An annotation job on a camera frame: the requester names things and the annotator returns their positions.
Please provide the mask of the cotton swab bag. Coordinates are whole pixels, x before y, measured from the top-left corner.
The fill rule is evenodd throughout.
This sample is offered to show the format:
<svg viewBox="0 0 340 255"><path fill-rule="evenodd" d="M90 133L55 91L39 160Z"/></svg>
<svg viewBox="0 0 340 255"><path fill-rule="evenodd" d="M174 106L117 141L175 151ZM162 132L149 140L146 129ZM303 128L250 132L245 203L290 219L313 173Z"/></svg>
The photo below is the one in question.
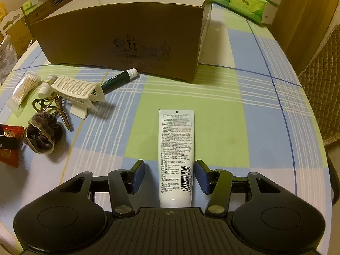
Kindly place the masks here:
<svg viewBox="0 0 340 255"><path fill-rule="evenodd" d="M7 100L6 104L12 114L19 117L23 108L21 104L26 99L26 96L35 89L41 82L41 77L37 74L27 72L15 86L13 93Z"/></svg>

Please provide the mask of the white cream tube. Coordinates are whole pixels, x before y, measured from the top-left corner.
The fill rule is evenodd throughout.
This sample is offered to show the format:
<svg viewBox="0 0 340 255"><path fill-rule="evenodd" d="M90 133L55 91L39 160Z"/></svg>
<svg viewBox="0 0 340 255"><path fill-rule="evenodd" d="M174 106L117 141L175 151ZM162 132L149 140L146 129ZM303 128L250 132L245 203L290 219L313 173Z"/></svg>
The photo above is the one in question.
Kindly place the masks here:
<svg viewBox="0 0 340 255"><path fill-rule="evenodd" d="M190 207L195 153L195 112L159 110L159 198L164 208Z"/></svg>

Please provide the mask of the dark velvet scrunchie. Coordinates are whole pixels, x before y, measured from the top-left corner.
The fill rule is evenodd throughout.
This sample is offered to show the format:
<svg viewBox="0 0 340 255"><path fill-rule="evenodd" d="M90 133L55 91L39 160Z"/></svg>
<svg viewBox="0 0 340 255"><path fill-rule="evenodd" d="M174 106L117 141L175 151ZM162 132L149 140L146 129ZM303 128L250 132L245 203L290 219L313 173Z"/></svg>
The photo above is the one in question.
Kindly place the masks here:
<svg viewBox="0 0 340 255"><path fill-rule="evenodd" d="M23 142L37 154L51 154L63 137L63 128L55 116L37 112L28 121Z"/></svg>

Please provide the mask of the checkered tablecloth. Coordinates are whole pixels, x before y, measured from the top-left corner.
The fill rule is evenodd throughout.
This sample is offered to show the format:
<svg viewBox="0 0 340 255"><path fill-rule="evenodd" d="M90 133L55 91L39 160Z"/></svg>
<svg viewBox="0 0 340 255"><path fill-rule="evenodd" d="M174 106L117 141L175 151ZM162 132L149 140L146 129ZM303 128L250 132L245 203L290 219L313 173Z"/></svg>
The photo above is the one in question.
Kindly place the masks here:
<svg viewBox="0 0 340 255"><path fill-rule="evenodd" d="M192 82L140 74L112 91L85 119L70 115L61 145L51 154L24 146L18 167L1 165L1 245L20 247L16 212L83 171L105 176L145 161L135 207L158 206L159 189L191 189L205 208L189 169L171 162L159 177L159 147L180 146L181 162L203 160L235 176L255 171L317 208L331 224L327 159L315 116L276 40L237 14L214 6Z"/></svg>

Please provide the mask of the brown cardboard box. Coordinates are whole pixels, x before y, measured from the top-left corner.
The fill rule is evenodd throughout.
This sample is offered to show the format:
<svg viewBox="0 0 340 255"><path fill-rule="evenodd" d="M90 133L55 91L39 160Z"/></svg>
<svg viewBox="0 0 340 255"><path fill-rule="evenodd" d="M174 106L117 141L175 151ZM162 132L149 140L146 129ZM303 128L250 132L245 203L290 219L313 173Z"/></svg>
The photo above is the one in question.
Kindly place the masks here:
<svg viewBox="0 0 340 255"><path fill-rule="evenodd" d="M65 0L31 25L49 62L190 82L213 0Z"/></svg>

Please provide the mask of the red snack packet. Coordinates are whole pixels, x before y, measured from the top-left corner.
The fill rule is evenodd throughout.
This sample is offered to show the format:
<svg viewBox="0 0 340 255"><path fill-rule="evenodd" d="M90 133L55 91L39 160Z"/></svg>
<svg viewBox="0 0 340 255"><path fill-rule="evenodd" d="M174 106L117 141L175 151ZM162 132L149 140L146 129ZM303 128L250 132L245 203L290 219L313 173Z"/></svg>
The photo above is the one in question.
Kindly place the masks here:
<svg viewBox="0 0 340 255"><path fill-rule="evenodd" d="M21 126L1 124L0 160L2 163L18 168L20 139L24 130L24 127Z"/></svg>

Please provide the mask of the cardboard boxes beside table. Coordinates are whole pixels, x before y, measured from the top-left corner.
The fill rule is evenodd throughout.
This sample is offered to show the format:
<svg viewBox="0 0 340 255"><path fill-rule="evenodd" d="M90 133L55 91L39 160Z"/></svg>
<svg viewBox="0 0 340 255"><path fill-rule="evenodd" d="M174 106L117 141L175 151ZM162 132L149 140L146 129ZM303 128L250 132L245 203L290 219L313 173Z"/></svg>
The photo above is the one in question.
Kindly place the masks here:
<svg viewBox="0 0 340 255"><path fill-rule="evenodd" d="M6 34L10 35L10 42L16 52L17 59L35 41L31 25L51 14L62 1L64 0L49 0L45 3L37 4L25 11L24 15L17 19L14 24L10 24L9 21L5 23Z"/></svg>

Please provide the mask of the leopard print hair clip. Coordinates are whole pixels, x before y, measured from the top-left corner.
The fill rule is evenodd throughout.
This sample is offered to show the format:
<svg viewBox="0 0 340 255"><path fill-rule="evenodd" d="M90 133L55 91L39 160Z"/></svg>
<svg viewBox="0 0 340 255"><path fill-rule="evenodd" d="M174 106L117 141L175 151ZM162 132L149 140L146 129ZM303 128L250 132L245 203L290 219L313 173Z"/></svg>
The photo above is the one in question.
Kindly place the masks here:
<svg viewBox="0 0 340 255"><path fill-rule="evenodd" d="M36 112L47 112L54 117L60 116L65 127L71 131L71 122L63 107L63 98L55 92L49 97L33 100L32 106Z"/></svg>

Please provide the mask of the white hair claw clip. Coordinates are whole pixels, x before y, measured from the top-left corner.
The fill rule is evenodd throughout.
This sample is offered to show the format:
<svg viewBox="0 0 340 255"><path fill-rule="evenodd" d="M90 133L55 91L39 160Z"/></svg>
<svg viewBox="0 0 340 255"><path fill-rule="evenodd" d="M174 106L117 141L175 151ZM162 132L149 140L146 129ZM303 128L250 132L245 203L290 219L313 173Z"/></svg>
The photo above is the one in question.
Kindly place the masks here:
<svg viewBox="0 0 340 255"><path fill-rule="evenodd" d="M51 87L62 98L71 102L70 113L83 120L87 118L89 110L99 111L93 102L105 102L105 95L99 83L61 75Z"/></svg>

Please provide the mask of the quilted brown chair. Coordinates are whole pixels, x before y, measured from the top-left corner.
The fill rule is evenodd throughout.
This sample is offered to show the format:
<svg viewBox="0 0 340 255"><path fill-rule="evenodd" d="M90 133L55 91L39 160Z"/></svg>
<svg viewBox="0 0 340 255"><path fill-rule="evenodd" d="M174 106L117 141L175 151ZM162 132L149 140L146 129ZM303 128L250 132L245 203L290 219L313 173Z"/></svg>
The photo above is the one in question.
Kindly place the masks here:
<svg viewBox="0 0 340 255"><path fill-rule="evenodd" d="M298 76L313 109L323 144L339 141L339 26Z"/></svg>

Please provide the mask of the dark green small tube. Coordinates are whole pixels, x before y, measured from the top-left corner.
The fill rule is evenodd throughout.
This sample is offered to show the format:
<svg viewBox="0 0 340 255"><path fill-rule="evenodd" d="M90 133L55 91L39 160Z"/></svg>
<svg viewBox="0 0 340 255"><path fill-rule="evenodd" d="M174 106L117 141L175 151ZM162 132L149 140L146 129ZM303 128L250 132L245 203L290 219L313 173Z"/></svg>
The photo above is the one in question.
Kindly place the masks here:
<svg viewBox="0 0 340 255"><path fill-rule="evenodd" d="M107 94L121 85L130 82L131 80L137 78L138 72L135 68L123 71L118 75L104 81L100 86L104 94Z"/></svg>

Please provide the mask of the white pill bottle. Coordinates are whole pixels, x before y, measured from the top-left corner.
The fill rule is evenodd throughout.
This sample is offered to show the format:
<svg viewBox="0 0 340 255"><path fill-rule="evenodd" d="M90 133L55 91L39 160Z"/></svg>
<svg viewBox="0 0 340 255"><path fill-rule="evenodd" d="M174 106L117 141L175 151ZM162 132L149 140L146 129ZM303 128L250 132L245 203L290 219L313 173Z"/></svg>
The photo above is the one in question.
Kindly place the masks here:
<svg viewBox="0 0 340 255"><path fill-rule="evenodd" d="M40 99L51 96L54 91L51 85L57 80L57 78L57 75L49 74L48 77L43 81L38 91L38 97Z"/></svg>

